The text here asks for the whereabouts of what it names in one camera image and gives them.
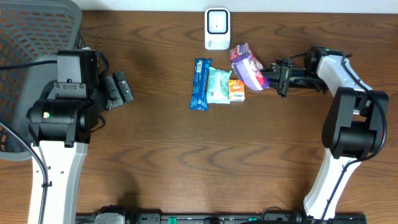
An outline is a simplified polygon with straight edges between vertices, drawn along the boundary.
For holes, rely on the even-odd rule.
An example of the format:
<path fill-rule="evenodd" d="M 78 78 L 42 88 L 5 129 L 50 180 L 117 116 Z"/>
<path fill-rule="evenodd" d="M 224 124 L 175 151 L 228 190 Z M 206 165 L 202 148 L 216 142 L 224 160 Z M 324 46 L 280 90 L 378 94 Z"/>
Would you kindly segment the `small orange box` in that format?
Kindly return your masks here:
<path fill-rule="evenodd" d="M 243 102 L 245 100 L 244 83 L 241 80 L 229 80 L 229 100 L 231 102 Z"/>

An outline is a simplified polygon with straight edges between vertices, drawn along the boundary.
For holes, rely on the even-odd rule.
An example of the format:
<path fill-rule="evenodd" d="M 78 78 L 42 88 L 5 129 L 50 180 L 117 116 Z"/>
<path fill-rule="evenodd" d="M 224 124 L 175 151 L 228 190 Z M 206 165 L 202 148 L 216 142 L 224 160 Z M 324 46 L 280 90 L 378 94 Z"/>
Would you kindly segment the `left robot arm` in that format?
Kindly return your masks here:
<path fill-rule="evenodd" d="M 101 112 L 134 99 L 122 71 L 58 72 L 27 112 L 34 169 L 29 223 L 74 223 L 81 170 Z"/>

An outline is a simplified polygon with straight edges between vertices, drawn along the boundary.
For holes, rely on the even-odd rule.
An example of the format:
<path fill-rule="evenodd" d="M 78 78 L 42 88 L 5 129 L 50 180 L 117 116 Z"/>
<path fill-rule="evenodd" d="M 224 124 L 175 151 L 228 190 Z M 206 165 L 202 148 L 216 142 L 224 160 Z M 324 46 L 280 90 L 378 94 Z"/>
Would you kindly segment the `teal wet wipes packet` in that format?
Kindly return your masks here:
<path fill-rule="evenodd" d="M 230 104 L 228 81 L 232 71 L 210 67 L 206 99 L 208 103 Z"/>

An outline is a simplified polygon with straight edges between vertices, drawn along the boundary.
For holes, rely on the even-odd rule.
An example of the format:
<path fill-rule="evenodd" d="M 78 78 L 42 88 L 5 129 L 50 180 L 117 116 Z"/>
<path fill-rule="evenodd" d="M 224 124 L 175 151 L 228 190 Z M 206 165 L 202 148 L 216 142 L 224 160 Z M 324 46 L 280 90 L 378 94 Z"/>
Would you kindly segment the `red purple snack packet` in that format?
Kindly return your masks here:
<path fill-rule="evenodd" d="M 262 91 L 269 88 L 269 79 L 261 72 L 264 67 L 255 57 L 248 43 L 237 45 L 230 50 L 229 59 L 234 73 L 249 89 Z"/>

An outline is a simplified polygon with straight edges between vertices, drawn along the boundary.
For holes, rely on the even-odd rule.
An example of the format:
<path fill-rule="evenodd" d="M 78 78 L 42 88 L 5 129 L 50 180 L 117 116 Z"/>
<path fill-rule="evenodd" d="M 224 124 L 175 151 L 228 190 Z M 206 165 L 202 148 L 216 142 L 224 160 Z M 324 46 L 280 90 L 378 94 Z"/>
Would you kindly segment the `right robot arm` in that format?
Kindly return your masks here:
<path fill-rule="evenodd" d="M 328 223 L 335 218 L 337 203 L 355 169 L 385 145 L 389 97 L 365 84 L 343 51 L 313 46 L 302 56 L 302 68 L 294 67 L 290 57 L 278 58 L 261 73 L 281 97 L 290 88 L 329 91 L 333 96 L 322 129 L 323 162 L 303 200 L 308 219 Z"/>

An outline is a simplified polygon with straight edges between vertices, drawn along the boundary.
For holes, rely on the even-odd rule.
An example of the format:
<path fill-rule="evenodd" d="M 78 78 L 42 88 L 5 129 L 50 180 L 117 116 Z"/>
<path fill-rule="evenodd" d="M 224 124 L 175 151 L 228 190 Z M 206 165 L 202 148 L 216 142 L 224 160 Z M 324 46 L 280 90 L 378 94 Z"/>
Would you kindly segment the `blue Oreo cookie packet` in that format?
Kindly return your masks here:
<path fill-rule="evenodd" d="M 193 77 L 192 97 L 190 100 L 191 110 L 208 110 L 206 99 L 206 84 L 212 63 L 211 58 L 195 59 L 195 74 Z"/>

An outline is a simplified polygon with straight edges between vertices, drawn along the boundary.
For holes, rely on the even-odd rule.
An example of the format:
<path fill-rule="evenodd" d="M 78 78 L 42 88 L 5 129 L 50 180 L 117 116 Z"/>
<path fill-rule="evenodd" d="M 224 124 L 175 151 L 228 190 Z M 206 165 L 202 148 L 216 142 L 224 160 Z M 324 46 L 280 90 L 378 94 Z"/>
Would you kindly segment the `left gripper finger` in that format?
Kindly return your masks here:
<path fill-rule="evenodd" d="M 113 73 L 113 76 L 116 80 L 116 84 L 119 88 L 119 94 L 121 95 L 121 99 L 123 103 L 130 102 L 134 99 L 134 95 L 132 93 L 131 87 L 125 77 L 123 71 L 117 71 Z"/>
<path fill-rule="evenodd" d="M 123 100 L 121 98 L 121 94 L 117 88 L 117 84 L 114 78 L 108 75 L 105 77 L 104 83 L 108 94 L 108 104 L 106 106 L 106 109 L 113 109 L 123 105 Z"/>

